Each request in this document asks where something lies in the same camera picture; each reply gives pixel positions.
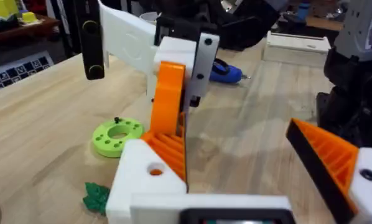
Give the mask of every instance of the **blue object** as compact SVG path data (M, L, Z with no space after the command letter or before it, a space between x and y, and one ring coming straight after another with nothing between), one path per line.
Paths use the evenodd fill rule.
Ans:
M223 72L226 70L226 68L220 64L214 63L214 66L216 66L216 68ZM243 74L241 69L236 68L232 65L228 65L228 69L229 69L228 73L224 75L216 73L212 70L210 80L221 83L238 83L241 80L241 76Z
M305 20L309 13L309 7L310 7L309 2L303 2L299 4L298 11L297 11L297 17Z

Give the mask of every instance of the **orange 3d printed part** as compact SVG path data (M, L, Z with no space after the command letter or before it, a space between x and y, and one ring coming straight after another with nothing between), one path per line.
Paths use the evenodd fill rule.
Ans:
M161 63L151 128L141 139L186 181L184 114L180 111L184 73L184 65Z
M349 223L357 212L348 195L358 148L314 125L291 119L290 141L337 223Z

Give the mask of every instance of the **white block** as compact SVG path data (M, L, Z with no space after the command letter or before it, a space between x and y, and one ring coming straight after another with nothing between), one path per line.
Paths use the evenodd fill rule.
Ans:
M172 62L185 65L184 85L192 76L196 42L173 37L164 37L154 57L154 71L158 72L161 62Z
M272 34L269 31L263 60L323 67L330 49L326 37Z
M150 175L160 169L161 175ZM143 140L127 141L106 205L109 224L131 224L133 194L186 194L187 186Z
M154 97L157 77L153 74L156 27L132 14L115 10L99 1L105 62L109 52L146 74L147 99Z
M361 170L372 170L372 148L359 149L349 195L359 210L361 217L372 220L372 181L365 179Z

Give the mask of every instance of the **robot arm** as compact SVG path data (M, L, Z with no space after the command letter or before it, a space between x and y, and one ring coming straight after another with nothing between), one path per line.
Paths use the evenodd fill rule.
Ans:
M317 96L318 125L372 147L372 0L351 1L324 72L336 87Z

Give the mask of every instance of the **orange ribbed part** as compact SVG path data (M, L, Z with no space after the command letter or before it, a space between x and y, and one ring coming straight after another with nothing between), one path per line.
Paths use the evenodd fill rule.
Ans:
M292 122L298 126L308 140L327 172L346 198L349 206L356 213L356 206L349 197L348 191L353 178L358 148L342 138L305 121L292 118Z

